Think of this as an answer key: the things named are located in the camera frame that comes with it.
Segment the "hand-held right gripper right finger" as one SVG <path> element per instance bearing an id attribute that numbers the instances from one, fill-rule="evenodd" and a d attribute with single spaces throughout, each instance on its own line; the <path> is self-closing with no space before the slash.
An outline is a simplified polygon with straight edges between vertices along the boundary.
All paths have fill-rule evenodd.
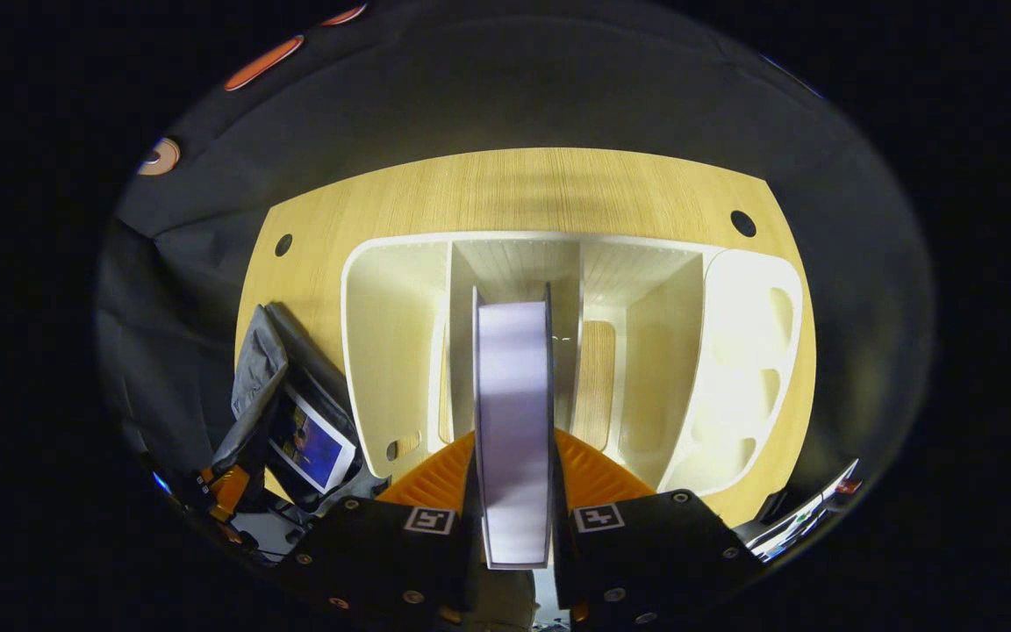
<path id="1" fill-rule="evenodd" d="M 694 628 L 762 578 L 762 561 L 693 492 L 655 492 L 562 429 L 551 448 L 551 556 L 567 627 Z"/>

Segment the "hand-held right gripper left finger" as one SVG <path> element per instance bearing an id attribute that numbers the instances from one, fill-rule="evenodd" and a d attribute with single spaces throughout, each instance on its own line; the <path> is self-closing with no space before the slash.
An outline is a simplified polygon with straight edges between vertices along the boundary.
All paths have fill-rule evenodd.
<path id="1" fill-rule="evenodd" d="M 335 627 L 460 627 L 480 557 L 475 436 L 376 499 L 334 504 L 281 564 L 281 583 Z"/>

